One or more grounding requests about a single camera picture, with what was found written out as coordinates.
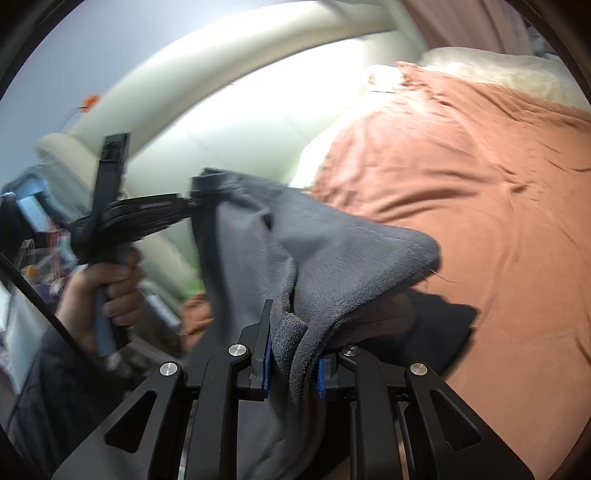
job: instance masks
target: orange blanket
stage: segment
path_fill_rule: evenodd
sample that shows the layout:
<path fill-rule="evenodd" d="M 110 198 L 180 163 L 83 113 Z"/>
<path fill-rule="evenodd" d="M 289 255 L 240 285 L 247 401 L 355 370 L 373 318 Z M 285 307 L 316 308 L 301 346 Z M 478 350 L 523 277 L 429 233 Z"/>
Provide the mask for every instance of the orange blanket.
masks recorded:
<path fill-rule="evenodd" d="M 344 129 L 312 194 L 442 247 L 422 288 L 480 310 L 449 384 L 538 480 L 591 417 L 591 115 L 399 64 Z"/>

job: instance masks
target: finger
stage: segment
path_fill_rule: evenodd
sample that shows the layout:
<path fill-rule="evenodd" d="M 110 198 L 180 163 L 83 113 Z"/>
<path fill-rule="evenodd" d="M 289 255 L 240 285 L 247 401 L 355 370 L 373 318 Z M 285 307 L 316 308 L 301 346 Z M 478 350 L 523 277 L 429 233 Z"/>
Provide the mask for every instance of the finger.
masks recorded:
<path fill-rule="evenodd" d="M 140 267 L 131 269 L 127 280 L 113 283 L 107 287 L 107 296 L 110 299 L 118 299 L 137 290 L 138 283 L 144 278 L 144 271 Z"/>
<path fill-rule="evenodd" d="M 130 295 L 108 301 L 103 305 L 103 312 L 108 317 L 117 317 L 139 308 L 141 302 L 142 294 L 136 290 Z"/>
<path fill-rule="evenodd" d="M 127 265 L 99 263 L 76 274 L 72 278 L 72 288 L 75 288 L 78 294 L 88 295 L 101 285 L 124 281 L 129 278 L 130 274 L 131 268 Z"/>
<path fill-rule="evenodd" d="M 141 319 L 141 309 L 135 309 L 131 312 L 124 313 L 123 315 L 117 315 L 113 318 L 113 322 L 116 325 L 131 327 L 138 323 Z"/>
<path fill-rule="evenodd" d="M 136 265 L 139 264 L 139 262 L 141 260 L 142 259 L 141 259 L 139 252 L 135 248 L 131 247 L 131 249 L 129 250 L 129 252 L 125 256 L 125 265 L 128 265 L 130 267 L 135 267 Z"/>

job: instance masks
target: black gripper frame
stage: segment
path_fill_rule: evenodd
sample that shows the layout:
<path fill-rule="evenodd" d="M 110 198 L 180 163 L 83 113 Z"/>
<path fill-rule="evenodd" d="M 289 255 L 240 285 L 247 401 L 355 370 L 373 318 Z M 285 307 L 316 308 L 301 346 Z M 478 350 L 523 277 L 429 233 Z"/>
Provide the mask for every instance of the black gripper frame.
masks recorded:
<path fill-rule="evenodd" d="M 244 328 L 237 345 L 190 364 L 188 372 L 169 363 L 151 374 L 53 480 L 177 480 L 181 460 L 185 480 L 235 480 L 238 401 L 264 401 L 272 380 L 271 304 L 265 302 L 260 323 Z M 197 348 L 207 351 L 209 333 Z M 348 346 L 320 358 L 316 380 L 311 394 L 350 405 L 352 480 L 403 479 L 403 468 L 410 480 L 534 478 L 423 364 L 396 367 Z"/>

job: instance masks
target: microfiber towel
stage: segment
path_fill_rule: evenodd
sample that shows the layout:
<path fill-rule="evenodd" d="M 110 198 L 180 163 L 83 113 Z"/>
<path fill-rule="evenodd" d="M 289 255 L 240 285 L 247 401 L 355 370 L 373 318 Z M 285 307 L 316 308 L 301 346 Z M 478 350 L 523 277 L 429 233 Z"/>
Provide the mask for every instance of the microfiber towel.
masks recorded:
<path fill-rule="evenodd" d="M 239 411 L 238 477 L 294 478 L 322 439 L 310 388 L 322 350 L 410 328 L 401 292 L 437 268 L 439 246 L 247 175 L 207 169 L 191 196 L 203 206 L 191 223 L 220 348 L 273 300 L 271 392 Z"/>

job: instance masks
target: white wall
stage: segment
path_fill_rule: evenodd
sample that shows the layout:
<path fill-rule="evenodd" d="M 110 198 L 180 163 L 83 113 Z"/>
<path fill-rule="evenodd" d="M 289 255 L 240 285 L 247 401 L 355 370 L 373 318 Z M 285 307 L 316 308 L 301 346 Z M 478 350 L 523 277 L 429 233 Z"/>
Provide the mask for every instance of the white wall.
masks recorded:
<path fill-rule="evenodd" d="M 239 12 L 290 0 L 85 0 L 37 47 L 0 100 L 0 187 L 33 166 L 35 140 L 157 50 Z"/>

